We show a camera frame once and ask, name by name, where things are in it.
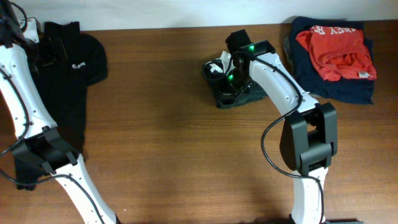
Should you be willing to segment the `dark green t-shirt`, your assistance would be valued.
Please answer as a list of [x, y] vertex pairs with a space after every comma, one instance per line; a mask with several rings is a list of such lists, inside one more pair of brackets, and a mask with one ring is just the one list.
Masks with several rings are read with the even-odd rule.
[[225, 73], [228, 65], [223, 65], [222, 60], [217, 58], [202, 66], [202, 75], [211, 88], [217, 108], [230, 109], [268, 97], [255, 81], [239, 82], [233, 66]]

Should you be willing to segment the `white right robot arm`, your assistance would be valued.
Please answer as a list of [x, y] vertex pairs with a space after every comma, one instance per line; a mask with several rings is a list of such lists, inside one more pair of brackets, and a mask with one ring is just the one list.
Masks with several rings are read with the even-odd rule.
[[[228, 48], [220, 59], [226, 62], [223, 79], [233, 87], [256, 82], [280, 113], [261, 136], [266, 161], [294, 181], [294, 204], [290, 223], [325, 223], [324, 184], [331, 159], [337, 152], [337, 114], [331, 103], [321, 104], [310, 96], [282, 64], [275, 48], [266, 40], [252, 42], [242, 29], [230, 33]], [[287, 171], [269, 157], [265, 138], [282, 123], [279, 149]]]

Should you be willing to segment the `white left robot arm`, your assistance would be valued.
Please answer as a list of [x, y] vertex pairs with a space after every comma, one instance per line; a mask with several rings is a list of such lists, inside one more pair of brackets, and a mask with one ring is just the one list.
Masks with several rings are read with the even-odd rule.
[[56, 180], [85, 223], [119, 223], [85, 167], [83, 149], [58, 127], [45, 108], [31, 69], [37, 60], [36, 26], [19, 21], [10, 1], [1, 1], [1, 93], [11, 114], [16, 141], [5, 151]]

